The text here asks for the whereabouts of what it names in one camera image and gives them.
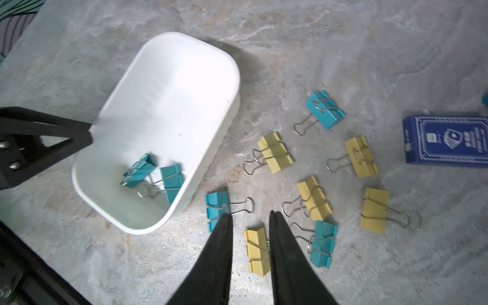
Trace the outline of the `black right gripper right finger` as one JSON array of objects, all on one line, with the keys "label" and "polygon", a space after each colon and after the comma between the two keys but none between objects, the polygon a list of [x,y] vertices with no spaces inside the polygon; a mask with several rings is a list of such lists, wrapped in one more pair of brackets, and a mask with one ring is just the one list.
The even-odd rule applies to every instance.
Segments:
[{"label": "black right gripper right finger", "polygon": [[280,212],[269,214],[269,256],[275,304],[336,304],[308,263]]}]

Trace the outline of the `teal binder clip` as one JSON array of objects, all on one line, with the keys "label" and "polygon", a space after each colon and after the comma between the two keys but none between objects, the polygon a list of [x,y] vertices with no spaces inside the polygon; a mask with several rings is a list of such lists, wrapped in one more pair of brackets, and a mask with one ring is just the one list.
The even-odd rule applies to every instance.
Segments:
[{"label": "teal binder clip", "polygon": [[[226,213],[231,216],[242,213],[252,215],[255,208],[255,202],[251,197],[245,198],[243,202],[231,203],[227,191],[206,194],[205,203],[207,210],[207,227],[209,233],[211,233],[215,229],[217,222],[222,215]],[[250,205],[251,209],[243,208],[236,212],[231,211],[231,207],[245,205]]]},{"label": "teal binder clip", "polygon": [[153,181],[152,177],[149,177],[148,181],[142,181],[138,186],[137,194],[141,198],[151,199],[164,194],[166,202],[172,204],[184,182],[181,167],[179,164],[161,167],[160,174],[161,179],[158,181]]},{"label": "teal binder clip", "polygon": [[[306,102],[306,107],[310,113],[305,119],[293,125],[294,132],[298,136],[304,136],[307,129],[316,123],[320,123],[326,130],[330,130],[346,116],[344,111],[324,90],[313,92]],[[314,118],[314,122],[307,127],[298,128],[311,118]]]},{"label": "teal binder clip", "polygon": [[305,229],[293,222],[290,227],[296,227],[305,233],[311,233],[310,238],[297,235],[295,238],[307,242],[308,254],[310,255],[310,262],[317,268],[330,268],[332,262],[332,253],[335,248],[336,237],[339,227],[335,224],[325,221],[315,221],[315,228]]},{"label": "teal binder clip", "polygon": [[155,168],[156,165],[152,160],[152,156],[146,153],[123,174],[123,180],[119,185],[132,189],[151,174]]}]

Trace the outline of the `yellow binder clip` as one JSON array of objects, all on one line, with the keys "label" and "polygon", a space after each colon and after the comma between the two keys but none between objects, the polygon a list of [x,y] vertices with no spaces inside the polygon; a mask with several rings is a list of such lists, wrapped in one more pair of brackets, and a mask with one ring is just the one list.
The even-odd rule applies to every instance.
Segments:
[{"label": "yellow binder clip", "polygon": [[257,145],[258,148],[252,150],[253,160],[243,163],[243,170],[248,176],[263,166],[268,166],[272,174],[277,174],[294,163],[277,133],[262,136]]},{"label": "yellow binder clip", "polygon": [[381,189],[365,188],[360,228],[384,235],[388,222],[403,229],[419,231],[422,218],[417,211],[398,210],[389,206],[390,193]]},{"label": "yellow binder clip", "polygon": [[312,221],[324,221],[332,213],[316,177],[312,176],[297,183],[297,189],[297,198],[282,203],[281,210],[285,217],[289,218],[295,212],[302,212]]},{"label": "yellow binder clip", "polygon": [[[339,158],[329,158],[326,162],[327,170],[336,173],[339,169],[352,167],[357,177],[360,179],[372,177],[379,174],[378,167],[374,161],[372,151],[369,149],[367,139],[364,136],[353,137],[344,143],[346,154]],[[340,162],[348,158],[350,164],[338,165],[335,168],[330,166],[331,162]]]},{"label": "yellow binder clip", "polygon": [[265,228],[246,230],[245,240],[250,272],[265,277],[271,271]]}]

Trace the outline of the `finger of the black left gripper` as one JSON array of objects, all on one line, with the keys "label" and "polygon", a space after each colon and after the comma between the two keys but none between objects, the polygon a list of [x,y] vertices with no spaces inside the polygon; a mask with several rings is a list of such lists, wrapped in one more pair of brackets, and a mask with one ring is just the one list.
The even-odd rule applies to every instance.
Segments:
[{"label": "finger of the black left gripper", "polygon": [[90,123],[1,108],[1,189],[11,189],[93,143]]}]

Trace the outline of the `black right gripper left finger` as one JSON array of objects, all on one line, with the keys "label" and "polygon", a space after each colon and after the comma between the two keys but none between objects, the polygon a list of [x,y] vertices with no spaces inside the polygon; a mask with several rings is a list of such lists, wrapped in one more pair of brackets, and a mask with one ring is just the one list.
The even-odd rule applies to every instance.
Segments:
[{"label": "black right gripper left finger", "polygon": [[233,217],[224,214],[192,270],[168,304],[228,304],[233,264]]}]

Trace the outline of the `white plastic storage tray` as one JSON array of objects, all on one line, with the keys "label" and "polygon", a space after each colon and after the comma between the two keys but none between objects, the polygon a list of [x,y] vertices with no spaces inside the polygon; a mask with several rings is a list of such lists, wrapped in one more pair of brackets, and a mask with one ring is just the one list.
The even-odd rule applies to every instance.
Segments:
[{"label": "white plastic storage tray", "polygon": [[[90,127],[93,143],[76,155],[75,190],[128,234],[162,227],[190,204],[240,108],[239,89],[239,68],[225,51],[176,32],[150,39]],[[181,166],[174,202],[122,185],[144,155],[157,167]]]}]

